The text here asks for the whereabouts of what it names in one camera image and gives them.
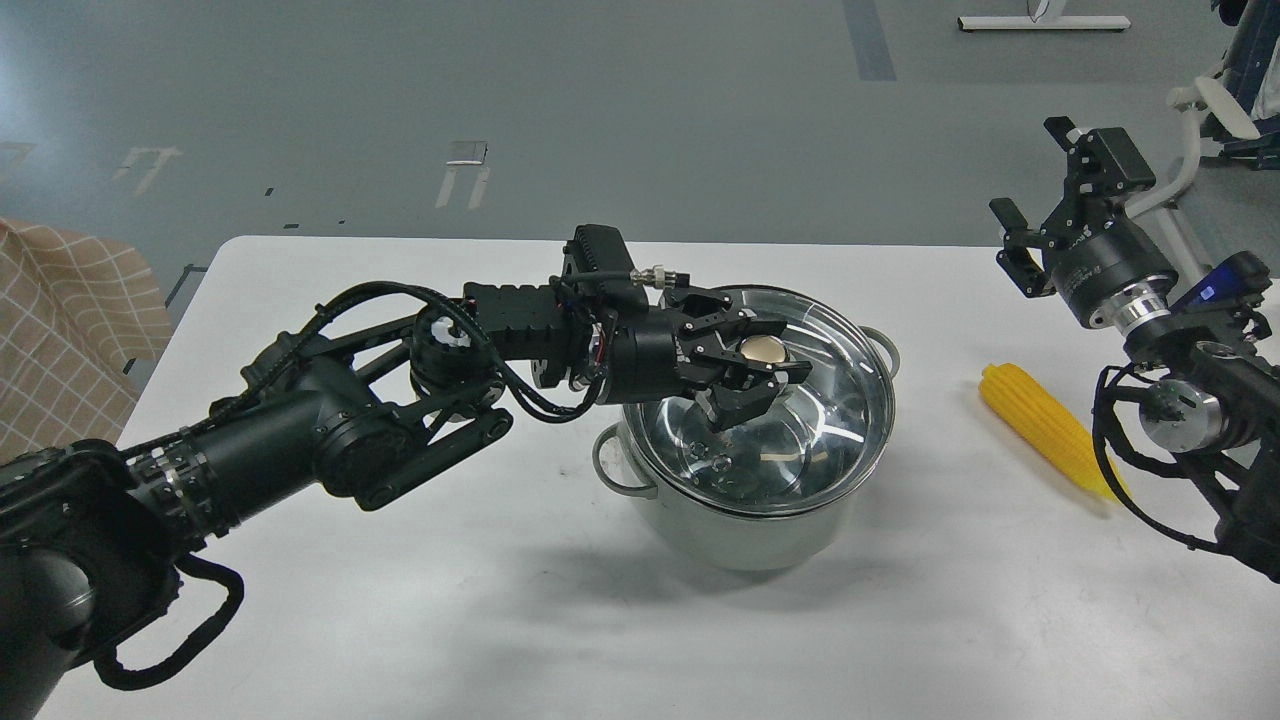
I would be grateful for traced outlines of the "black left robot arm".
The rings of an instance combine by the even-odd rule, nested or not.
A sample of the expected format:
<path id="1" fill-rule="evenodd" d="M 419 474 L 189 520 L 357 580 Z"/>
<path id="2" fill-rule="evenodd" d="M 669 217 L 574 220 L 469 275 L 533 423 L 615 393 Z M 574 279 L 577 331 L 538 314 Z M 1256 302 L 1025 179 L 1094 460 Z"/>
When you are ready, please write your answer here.
<path id="1" fill-rule="evenodd" d="M 580 225 L 545 284 L 448 297 L 357 284 L 279 334 L 207 418 L 129 448 L 104 439 L 3 466 L 3 716 L 32 719 L 69 670 L 119 691 L 165 682 L 234 618 L 244 583 L 211 537 L 311 484 L 375 511 L 531 418 L 687 398 L 714 432 L 764 415 L 812 364 L 787 323 L 684 273 L 634 265 Z"/>

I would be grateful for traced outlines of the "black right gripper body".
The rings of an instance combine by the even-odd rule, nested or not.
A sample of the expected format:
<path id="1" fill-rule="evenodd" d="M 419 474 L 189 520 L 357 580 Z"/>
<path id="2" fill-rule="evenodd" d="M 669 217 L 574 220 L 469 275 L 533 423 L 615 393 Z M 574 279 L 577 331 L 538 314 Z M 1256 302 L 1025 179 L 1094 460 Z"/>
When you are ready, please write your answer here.
<path id="1" fill-rule="evenodd" d="M 1111 220 L 1093 234 L 1057 241 L 1046 252 L 1053 288 L 1085 329 L 1134 331 L 1170 314 L 1178 272 L 1130 220 Z"/>

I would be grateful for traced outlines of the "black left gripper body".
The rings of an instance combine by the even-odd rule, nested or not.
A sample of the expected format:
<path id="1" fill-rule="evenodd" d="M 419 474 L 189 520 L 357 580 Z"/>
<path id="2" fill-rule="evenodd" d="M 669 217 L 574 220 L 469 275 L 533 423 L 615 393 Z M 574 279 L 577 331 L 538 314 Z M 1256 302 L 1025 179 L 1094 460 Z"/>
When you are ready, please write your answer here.
<path id="1" fill-rule="evenodd" d="M 605 355 L 605 402 L 644 404 L 691 398 L 696 386 L 680 374 L 678 333 L 692 318 L 672 307 L 616 313 Z"/>

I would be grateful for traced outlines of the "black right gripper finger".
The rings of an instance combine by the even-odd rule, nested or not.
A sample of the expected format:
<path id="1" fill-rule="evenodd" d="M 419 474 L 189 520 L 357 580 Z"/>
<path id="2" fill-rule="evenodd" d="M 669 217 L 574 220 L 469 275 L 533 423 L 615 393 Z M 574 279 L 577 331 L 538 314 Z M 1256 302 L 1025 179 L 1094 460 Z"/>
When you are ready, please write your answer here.
<path id="1" fill-rule="evenodd" d="M 1155 172 L 1124 128 L 1083 129 L 1068 117 L 1050 117 L 1043 127 L 1068 164 L 1062 197 L 1042 234 L 1098 233 L 1120 219 L 1129 196 L 1155 187 Z"/>
<path id="2" fill-rule="evenodd" d="M 1044 234 L 1033 231 L 1011 199 L 992 199 L 988 202 L 1002 229 L 1002 247 L 996 261 L 1009 279 L 1027 299 L 1043 299 L 1056 293 L 1047 270 L 1032 256 L 1033 250 L 1046 250 Z"/>

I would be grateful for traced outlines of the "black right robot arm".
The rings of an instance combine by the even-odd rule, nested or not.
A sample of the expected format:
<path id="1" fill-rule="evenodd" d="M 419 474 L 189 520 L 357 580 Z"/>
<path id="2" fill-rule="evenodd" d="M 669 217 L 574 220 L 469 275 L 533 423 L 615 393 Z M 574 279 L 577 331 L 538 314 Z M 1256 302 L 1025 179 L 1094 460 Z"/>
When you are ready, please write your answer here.
<path id="1" fill-rule="evenodd" d="M 1126 214 L 1155 173 L 1120 127 L 1044 128 L 1068 156 L 1062 199 L 1032 225 L 1011 199 L 989 209 L 1002 229 L 997 264 L 1028 299 L 1059 295 L 1087 329 L 1112 327 L 1125 366 L 1094 387 L 1092 451 L 1132 514 L 1190 550 L 1279 577 L 1277 366 L 1257 352 L 1271 329 L 1260 306 L 1266 264 L 1235 252 L 1169 299 L 1178 272 Z M 1189 480 L 1217 518 L 1212 539 L 1174 530 L 1121 488 L 1106 454 L 1149 474 Z"/>

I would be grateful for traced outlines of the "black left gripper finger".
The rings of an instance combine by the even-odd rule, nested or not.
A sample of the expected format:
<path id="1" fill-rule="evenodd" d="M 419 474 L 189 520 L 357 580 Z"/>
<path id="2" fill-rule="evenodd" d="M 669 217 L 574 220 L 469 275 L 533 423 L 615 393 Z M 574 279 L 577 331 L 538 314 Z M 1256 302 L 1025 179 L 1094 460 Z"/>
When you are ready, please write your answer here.
<path id="1" fill-rule="evenodd" d="M 686 352 L 737 352 L 758 336 L 780 338 L 788 323 L 749 307 L 736 290 L 664 290 L 660 309 L 672 320 L 677 346 Z"/>
<path id="2" fill-rule="evenodd" d="M 812 373 L 809 361 L 763 363 L 733 355 L 723 377 L 692 395 L 694 405 L 713 433 L 763 416 L 782 391 L 801 384 Z"/>

